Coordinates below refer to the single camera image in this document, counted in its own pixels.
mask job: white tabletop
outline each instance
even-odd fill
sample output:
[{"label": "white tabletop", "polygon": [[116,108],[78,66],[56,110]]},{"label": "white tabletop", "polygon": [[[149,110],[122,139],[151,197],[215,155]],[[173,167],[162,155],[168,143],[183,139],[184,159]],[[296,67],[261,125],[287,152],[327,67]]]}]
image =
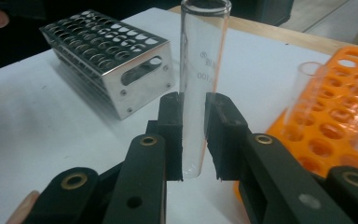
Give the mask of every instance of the white tabletop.
[{"label": "white tabletop", "polygon": [[[172,42],[179,83],[180,15],[152,8],[124,22]],[[218,91],[231,98],[254,133],[264,132],[286,107],[296,66],[328,58],[228,30]],[[0,223],[31,190],[43,191],[60,172],[81,166],[100,174],[123,161],[131,139],[157,118],[158,101],[120,121],[52,50],[1,68]],[[205,153],[198,178],[168,183],[167,223],[248,223],[232,185],[216,180]]]}]

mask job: rack hole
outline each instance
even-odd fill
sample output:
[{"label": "rack hole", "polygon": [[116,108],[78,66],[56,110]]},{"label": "rack hole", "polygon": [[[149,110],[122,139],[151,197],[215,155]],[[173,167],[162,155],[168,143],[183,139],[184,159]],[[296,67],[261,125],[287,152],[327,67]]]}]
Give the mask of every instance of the rack hole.
[{"label": "rack hole", "polygon": [[319,96],[324,99],[330,99],[334,96],[334,93],[332,93],[331,91],[329,91],[327,89],[321,89],[319,92]]},{"label": "rack hole", "polygon": [[327,84],[333,87],[340,87],[342,85],[342,82],[330,77],[327,79]]},{"label": "rack hole", "polygon": [[138,32],[131,30],[127,32],[127,35],[138,35]]},{"label": "rack hole", "polygon": [[147,45],[155,45],[155,44],[158,43],[158,41],[157,41],[156,38],[148,38],[148,39],[146,39],[145,43],[146,43]]},{"label": "rack hole", "polygon": [[329,157],[333,152],[333,147],[323,139],[311,139],[308,148],[320,157]]},{"label": "rack hole", "polygon": [[345,135],[345,132],[342,130],[342,128],[330,123],[322,124],[319,130],[324,136],[330,139],[341,139]]},{"label": "rack hole", "polygon": [[324,104],[320,101],[317,101],[313,106],[312,106],[312,110],[313,111],[323,111],[324,110]]},{"label": "rack hole", "polygon": [[331,118],[341,123],[350,123],[353,120],[352,113],[344,109],[333,109],[329,114]]},{"label": "rack hole", "polygon": [[321,172],[321,166],[315,160],[302,157],[298,159],[298,162],[304,167],[304,169],[313,172],[315,174],[319,174]]},{"label": "rack hole", "polygon": [[121,27],[121,25],[119,25],[119,24],[113,24],[110,28],[112,28],[112,29],[118,29],[118,28],[120,28]]},{"label": "rack hole", "polygon": [[338,63],[344,67],[356,67],[356,63],[350,60],[341,59]]},{"label": "rack hole", "polygon": [[144,35],[144,34],[139,34],[135,37],[135,39],[137,40],[143,40],[143,39],[146,39],[147,38],[147,35]]}]

